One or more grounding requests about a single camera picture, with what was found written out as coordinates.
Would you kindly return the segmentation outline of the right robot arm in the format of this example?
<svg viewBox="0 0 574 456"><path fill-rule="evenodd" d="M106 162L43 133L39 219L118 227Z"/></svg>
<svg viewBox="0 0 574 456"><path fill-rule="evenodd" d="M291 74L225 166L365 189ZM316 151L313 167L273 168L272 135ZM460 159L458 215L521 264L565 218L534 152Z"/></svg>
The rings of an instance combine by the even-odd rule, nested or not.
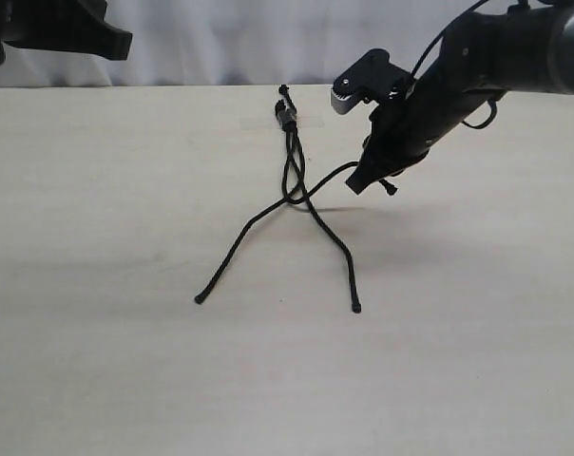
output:
<svg viewBox="0 0 574 456"><path fill-rule="evenodd" d="M481 105L496 106L509 92L574 95L574 1L544 1L538 9L520 2L503 14L470 8L436 41L439 52L424 72L373 48L335 78L337 113L377 104L346 181L356 194L420 163Z"/></svg>

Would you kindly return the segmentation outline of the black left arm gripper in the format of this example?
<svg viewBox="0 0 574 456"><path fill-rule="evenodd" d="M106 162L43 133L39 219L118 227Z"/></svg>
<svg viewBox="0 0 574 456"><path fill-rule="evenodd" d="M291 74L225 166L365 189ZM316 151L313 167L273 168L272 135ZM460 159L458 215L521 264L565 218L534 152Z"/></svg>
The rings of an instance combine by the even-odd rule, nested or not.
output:
<svg viewBox="0 0 574 456"><path fill-rule="evenodd" d="M125 61L133 34L107 28L105 1L0 1L0 47L94 52Z"/></svg>

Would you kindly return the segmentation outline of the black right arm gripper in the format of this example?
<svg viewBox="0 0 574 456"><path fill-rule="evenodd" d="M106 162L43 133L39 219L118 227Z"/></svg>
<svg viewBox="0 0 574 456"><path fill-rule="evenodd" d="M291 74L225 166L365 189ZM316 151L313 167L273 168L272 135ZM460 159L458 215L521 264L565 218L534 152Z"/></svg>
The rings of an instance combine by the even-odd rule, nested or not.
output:
<svg viewBox="0 0 574 456"><path fill-rule="evenodd" d="M346 186L356 195L421 161L470 113L509 91L556 91L547 56L559 9L467 12L445 30L435 61L396 111L379 107Z"/></svg>

